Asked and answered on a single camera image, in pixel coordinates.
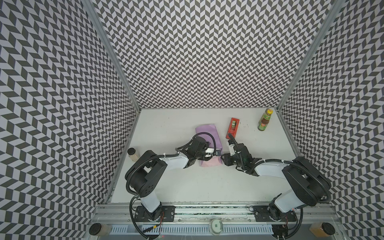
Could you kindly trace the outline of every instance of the purple fabric bag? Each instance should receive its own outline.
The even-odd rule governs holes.
[[[201,125],[201,126],[197,127],[196,133],[199,133],[199,132],[207,132],[207,133],[212,134],[212,136],[214,137],[215,142],[216,142],[216,149],[219,149],[220,152],[221,152],[221,150],[223,150],[223,146],[221,145],[221,141],[220,141],[220,138],[218,136],[216,126],[214,124]],[[202,134],[202,135],[199,135],[199,137],[202,137],[207,142],[209,142],[209,147],[211,147],[211,148],[214,147],[214,143],[213,143],[212,138],[210,136],[208,136],[206,134]],[[220,156],[215,156],[215,157],[211,158],[209,161],[200,160],[200,166],[202,166],[202,167],[219,166],[222,164],[223,163],[220,159]]]

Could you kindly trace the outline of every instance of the patterned wall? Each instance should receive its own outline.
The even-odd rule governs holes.
[[[93,0],[143,108],[276,106],[333,0]]]
[[[347,1],[283,108],[352,239],[384,239],[383,19],[383,1]]]
[[[79,0],[0,8],[0,239],[80,237],[135,112]]]

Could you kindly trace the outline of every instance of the white table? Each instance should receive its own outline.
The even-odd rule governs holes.
[[[156,154],[174,154],[175,147],[186,144],[203,124],[216,125],[223,153],[229,152],[225,135],[231,118],[240,119],[236,140],[247,146],[252,157],[292,160],[295,154],[281,123],[272,114],[265,131],[257,123],[265,108],[228,109],[144,109],[141,111],[130,147],[140,154],[152,150]],[[125,173],[133,165],[128,157],[122,166],[111,202],[129,202]],[[201,167],[199,161],[186,169],[174,169],[160,179],[155,192],[162,202],[257,202],[271,201],[290,189],[284,179],[255,177],[224,164]]]

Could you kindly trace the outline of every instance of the sauce bottle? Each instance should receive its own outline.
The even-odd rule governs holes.
[[[263,114],[263,117],[259,122],[259,126],[257,127],[257,129],[259,129],[260,131],[264,131],[266,129],[266,126],[268,125],[269,120],[271,119],[272,113],[272,109],[267,109],[266,113]]]

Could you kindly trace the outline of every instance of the black mounting plate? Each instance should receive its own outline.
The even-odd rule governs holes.
[[[162,206],[160,216],[163,215],[164,212],[164,218],[163,222],[173,222],[173,219],[175,217],[175,206]],[[145,208],[143,206],[138,206],[136,208],[136,213],[134,215],[135,222],[153,222],[151,221],[151,217],[147,214]]]
[[[257,222],[272,222],[273,220],[269,218],[269,212],[268,212],[269,206],[252,206],[253,208],[253,215],[255,216],[255,219]],[[295,214],[292,211],[289,211],[287,213],[282,214],[281,216],[281,222],[285,222],[285,216],[288,219],[288,222],[296,222]]]

